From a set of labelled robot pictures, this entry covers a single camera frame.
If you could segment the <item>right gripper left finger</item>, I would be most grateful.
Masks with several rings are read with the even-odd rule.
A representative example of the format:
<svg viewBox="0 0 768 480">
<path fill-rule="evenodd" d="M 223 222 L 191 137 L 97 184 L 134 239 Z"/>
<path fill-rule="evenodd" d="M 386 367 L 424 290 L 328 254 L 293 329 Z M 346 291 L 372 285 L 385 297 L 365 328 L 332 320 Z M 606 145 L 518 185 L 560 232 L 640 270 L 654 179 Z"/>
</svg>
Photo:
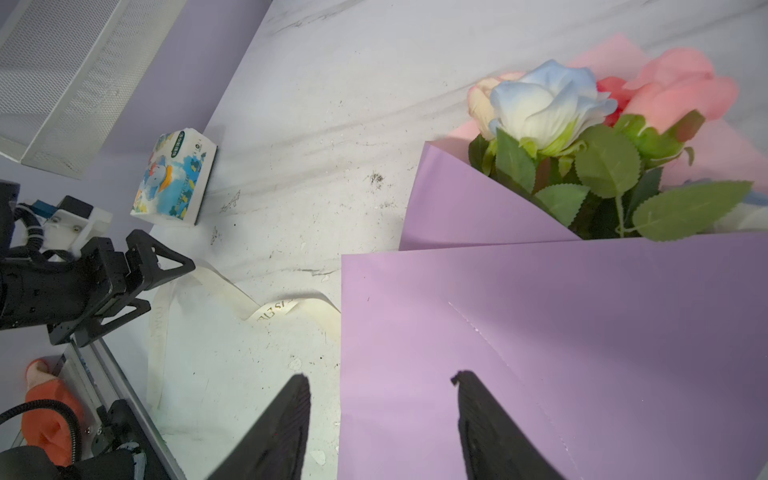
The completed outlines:
<svg viewBox="0 0 768 480">
<path fill-rule="evenodd" d="M 299 479 L 306 454 L 310 412 L 309 379 L 294 375 L 210 477 Z"/>
</svg>

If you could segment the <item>white blue fake flower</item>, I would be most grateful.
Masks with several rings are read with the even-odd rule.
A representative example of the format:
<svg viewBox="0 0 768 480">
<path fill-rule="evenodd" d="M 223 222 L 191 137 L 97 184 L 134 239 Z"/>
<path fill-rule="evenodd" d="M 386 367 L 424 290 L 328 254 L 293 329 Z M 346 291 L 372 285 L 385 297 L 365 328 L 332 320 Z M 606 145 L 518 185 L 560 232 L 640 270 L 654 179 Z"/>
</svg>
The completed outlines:
<svg viewBox="0 0 768 480">
<path fill-rule="evenodd" d="M 504 132 L 520 145 L 546 156 L 566 151 L 588 128 L 618 108 L 598 90 L 588 68 L 549 60 L 515 80 L 503 80 L 489 93 L 490 111 L 481 121 L 493 138 Z"/>
</svg>

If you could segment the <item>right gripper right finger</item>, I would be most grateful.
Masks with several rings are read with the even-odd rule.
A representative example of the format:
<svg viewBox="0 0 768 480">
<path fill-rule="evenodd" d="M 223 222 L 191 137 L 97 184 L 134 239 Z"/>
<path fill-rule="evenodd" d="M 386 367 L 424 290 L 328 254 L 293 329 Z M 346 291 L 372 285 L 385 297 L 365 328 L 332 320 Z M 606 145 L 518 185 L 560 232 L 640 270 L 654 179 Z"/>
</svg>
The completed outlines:
<svg viewBox="0 0 768 480">
<path fill-rule="evenodd" d="M 458 430 L 469 479 L 562 480 L 472 371 L 460 371 Z"/>
</svg>

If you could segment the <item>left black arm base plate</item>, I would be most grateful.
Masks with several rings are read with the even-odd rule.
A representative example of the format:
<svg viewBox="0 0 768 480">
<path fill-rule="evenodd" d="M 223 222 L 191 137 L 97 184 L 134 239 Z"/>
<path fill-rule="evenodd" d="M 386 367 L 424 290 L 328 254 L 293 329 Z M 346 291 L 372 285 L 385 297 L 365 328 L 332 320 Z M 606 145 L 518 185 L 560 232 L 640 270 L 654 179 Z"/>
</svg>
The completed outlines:
<svg viewBox="0 0 768 480">
<path fill-rule="evenodd" d="M 171 479 L 159 450 L 126 400 L 113 402 L 109 409 L 100 406 L 96 412 L 101 424 L 91 442 L 91 453 L 105 468 L 104 479 Z"/>
</svg>

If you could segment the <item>red pink fake rose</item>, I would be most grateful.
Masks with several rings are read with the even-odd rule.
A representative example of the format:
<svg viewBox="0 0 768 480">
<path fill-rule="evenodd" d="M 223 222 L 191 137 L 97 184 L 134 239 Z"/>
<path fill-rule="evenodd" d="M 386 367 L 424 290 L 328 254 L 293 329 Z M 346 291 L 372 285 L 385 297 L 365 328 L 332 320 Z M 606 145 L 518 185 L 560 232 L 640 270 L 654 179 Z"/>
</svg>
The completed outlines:
<svg viewBox="0 0 768 480">
<path fill-rule="evenodd" d="M 739 87 L 716 74 L 708 57 L 675 48 L 649 61 L 632 80 L 605 77 L 597 88 L 618 102 L 605 124 L 626 135 L 646 169 L 678 158 L 708 121 L 718 120 L 735 103 Z"/>
</svg>

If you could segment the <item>cream ribbon strip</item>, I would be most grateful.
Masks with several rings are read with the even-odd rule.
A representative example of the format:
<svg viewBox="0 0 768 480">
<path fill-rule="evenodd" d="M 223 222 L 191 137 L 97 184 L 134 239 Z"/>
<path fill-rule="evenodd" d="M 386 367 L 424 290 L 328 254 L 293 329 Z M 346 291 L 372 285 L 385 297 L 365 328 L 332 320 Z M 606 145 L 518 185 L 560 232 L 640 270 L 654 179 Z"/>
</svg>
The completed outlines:
<svg viewBox="0 0 768 480">
<path fill-rule="evenodd" d="M 200 259 L 196 259 L 194 263 L 195 268 L 191 276 L 208 293 L 228 307 L 238 319 L 271 321 L 299 309 L 306 312 L 331 339 L 336 342 L 341 340 L 341 312 L 321 293 L 259 304 L 209 263 Z M 146 404 L 153 411 L 159 409 L 162 399 L 170 309 L 176 286 L 175 280 L 159 286 L 151 302 Z"/>
</svg>

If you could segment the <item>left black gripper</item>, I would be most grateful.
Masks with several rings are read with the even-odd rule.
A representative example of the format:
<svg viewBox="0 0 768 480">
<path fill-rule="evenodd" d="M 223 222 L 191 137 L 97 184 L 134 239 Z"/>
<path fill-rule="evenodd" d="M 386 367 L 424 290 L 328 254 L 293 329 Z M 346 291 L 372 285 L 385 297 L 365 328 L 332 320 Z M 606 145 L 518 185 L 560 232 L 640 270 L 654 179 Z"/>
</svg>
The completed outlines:
<svg viewBox="0 0 768 480">
<path fill-rule="evenodd" d="M 151 310 L 147 300 L 129 302 L 129 291 L 155 289 L 196 268 L 192 259 L 142 230 L 127 236 L 125 255 L 105 236 L 91 238 L 77 259 L 67 252 L 42 253 L 34 202 L 21 202 L 19 193 L 19 184 L 1 183 L 3 330 L 46 325 L 52 345 L 84 347 Z M 128 313 L 103 319 L 126 307 Z"/>
</svg>

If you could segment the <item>cream fake rose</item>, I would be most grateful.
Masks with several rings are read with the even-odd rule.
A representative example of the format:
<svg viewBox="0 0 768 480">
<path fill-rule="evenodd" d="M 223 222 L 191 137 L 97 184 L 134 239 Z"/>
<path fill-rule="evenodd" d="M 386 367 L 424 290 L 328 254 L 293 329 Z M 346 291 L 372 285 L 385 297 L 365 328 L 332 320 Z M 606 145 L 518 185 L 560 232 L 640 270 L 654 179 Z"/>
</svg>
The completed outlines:
<svg viewBox="0 0 768 480">
<path fill-rule="evenodd" d="M 713 224 L 716 233 L 755 232 L 768 229 L 767 195 L 751 191 L 730 213 Z"/>
</svg>

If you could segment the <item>purple pink wrapping paper sheet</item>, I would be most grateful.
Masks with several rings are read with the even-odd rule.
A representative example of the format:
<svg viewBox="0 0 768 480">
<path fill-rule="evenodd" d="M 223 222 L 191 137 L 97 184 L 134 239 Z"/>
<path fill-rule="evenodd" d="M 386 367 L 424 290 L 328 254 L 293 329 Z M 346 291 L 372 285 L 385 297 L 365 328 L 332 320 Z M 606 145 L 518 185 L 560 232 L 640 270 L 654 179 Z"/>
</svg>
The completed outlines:
<svg viewBox="0 0 768 480">
<path fill-rule="evenodd" d="M 570 68 L 634 79 L 616 37 Z M 767 469 L 767 161 L 706 122 L 646 169 L 605 121 L 546 156 L 472 119 L 422 153 L 396 252 L 342 260 L 341 479 L 468 479 L 472 371 L 563 479 Z"/>
</svg>

